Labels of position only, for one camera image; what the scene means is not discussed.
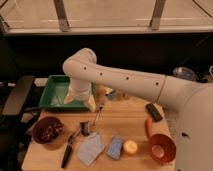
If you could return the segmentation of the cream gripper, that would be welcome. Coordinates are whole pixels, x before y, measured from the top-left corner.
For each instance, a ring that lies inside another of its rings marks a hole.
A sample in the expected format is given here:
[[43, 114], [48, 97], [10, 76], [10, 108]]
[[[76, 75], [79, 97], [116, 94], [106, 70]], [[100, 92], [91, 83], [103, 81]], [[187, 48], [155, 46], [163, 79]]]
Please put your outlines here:
[[73, 100], [81, 101], [91, 112], [96, 111], [96, 102], [93, 95], [89, 96], [74, 96], [74, 95], [66, 95], [64, 99], [64, 103], [68, 104]]

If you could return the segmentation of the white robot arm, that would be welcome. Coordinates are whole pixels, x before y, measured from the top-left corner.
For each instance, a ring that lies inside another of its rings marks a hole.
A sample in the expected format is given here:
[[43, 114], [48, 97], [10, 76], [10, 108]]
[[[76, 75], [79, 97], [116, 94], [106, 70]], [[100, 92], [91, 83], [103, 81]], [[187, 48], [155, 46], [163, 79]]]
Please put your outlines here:
[[75, 99], [88, 99], [96, 83], [177, 112], [175, 171], [213, 171], [213, 83], [101, 66], [89, 48], [67, 58], [63, 71]]

